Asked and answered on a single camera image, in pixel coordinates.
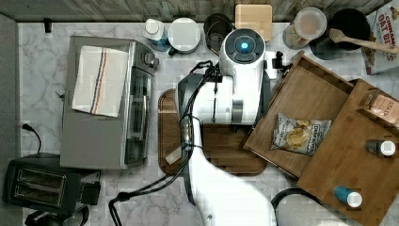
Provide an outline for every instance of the wooden spoon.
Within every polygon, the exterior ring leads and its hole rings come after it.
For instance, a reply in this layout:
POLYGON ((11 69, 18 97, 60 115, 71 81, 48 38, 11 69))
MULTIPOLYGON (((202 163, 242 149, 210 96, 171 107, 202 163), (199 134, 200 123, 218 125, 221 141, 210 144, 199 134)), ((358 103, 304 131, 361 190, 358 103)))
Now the wooden spoon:
POLYGON ((376 49, 376 50, 381 50, 383 52, 391 53, 391 54, 398 54, 399 53, 399 48, 393 45, 388 45, 388 44, 382 44, 382 43, 377 43, 377 42, 372 42, 368 40, 357 40, 353 38, 349 38, 345 36, 345 34, 342 32, 342 30, 334 29, 331 28, 329 29, 329 36, 331 37, 332 41, 335 43, 339 42, 351 42, 356 45, 361 45, 370 49, 376 49))

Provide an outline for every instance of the kitchen counter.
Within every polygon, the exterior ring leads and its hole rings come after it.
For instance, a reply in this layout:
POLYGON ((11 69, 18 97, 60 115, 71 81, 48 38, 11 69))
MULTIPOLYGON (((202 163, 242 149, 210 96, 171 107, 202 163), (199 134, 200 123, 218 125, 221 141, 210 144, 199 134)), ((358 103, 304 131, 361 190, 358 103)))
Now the kitchen counter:
MULTIPOLYGON (((282 42, 281 34, 286 26, 273 24, 273 39, 266 44, 266 50, 282 51, 290 59, 298 51, 289 50, 282 42)), ((56 93, 62 94, 65 89, 70 36, 135 39, 150 45, 142 36, 142 28, 143 24, 53 24, 52 38, 46 38, 43 24, 19 24, 21 121, 28 122, 40 134, 42 152, 59 153, 61 146, 62 100, 56 93)), ((399 76, 394 73, 367 75, 360 50, 330 61, 316 58, 309 46, 304 50, 306 56, 344 79, 361 77, 399 98, 399 76)), ((191 55, 170 57, 167 53, 154 52, 160 58, 160 66, 155 73, 155 95, 151 102, 148 161, 136 169, 103 171, 99 204, 91 206, 87 225, 113 225, 107 204, 118 192, 141 188, 164 175, 158 166, 158 98, 165 90, 176 88, 197 62, 208 59, 217 62, 217 56, 206 47, 203 34, 199 48, 191 55)), ((272 81, 272 87, 278 82, 272 81)), ((22 131, 22 155, 35 153, 37 148, 36 137, 22 131)), ((258 176, 243 178, 258 187, 270 200, 280 191, 295 186, 272 165, 258 176)), ((202 225, 200 212, 186 198, 182 179, 157 193, 118 204, 117 209, 123 225, 202 225)), ((399 225, 398 210, 399 199, 396 199, 381 225, 399 225)), ((30 212, 25 209, 24 216, 30 212)), ((350 219, 347 223, 358 225, 350 219)))

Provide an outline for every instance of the oven door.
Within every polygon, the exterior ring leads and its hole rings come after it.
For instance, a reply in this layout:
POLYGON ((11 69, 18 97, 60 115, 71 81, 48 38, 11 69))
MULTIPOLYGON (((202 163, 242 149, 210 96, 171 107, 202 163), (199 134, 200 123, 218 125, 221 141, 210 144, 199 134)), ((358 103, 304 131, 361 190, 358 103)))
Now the oven door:
POLYGON ((131 84, 125 150, 125 164, 129 168, 143 165, 147 158, 152 75, 133 69, 131 84))

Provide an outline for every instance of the black cup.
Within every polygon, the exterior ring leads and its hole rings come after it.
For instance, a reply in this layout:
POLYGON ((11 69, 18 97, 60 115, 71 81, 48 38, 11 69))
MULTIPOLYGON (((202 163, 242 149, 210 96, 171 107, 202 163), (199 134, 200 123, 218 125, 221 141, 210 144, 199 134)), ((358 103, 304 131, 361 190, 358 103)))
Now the black cup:
POLYGON ((206 18, 203 24, 206 46, 219 56, 223 40, 235 29, 227 16, 215 13, 206 18))
POLYGON ((366 16, 354 8, 341 9, 329 19, 326 32, 310 43, 311 51, 321 59, 335 59, 344 51, 360 48, 359 45, 349 42, 335 43, 329 36, 330 28, 342 30, 345 36, 350 38, 358 40, 370 38, 371 28, 366 16))

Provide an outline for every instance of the blue light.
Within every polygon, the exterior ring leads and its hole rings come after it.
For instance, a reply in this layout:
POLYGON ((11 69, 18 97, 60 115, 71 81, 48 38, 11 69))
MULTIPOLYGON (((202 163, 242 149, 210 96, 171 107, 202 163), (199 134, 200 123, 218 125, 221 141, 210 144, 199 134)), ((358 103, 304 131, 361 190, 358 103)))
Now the blue light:
POLYGON ((243 42, 243 43, 241 44, 241 48, 247 49, 247 48, 248 48, 248 43, 243 42))

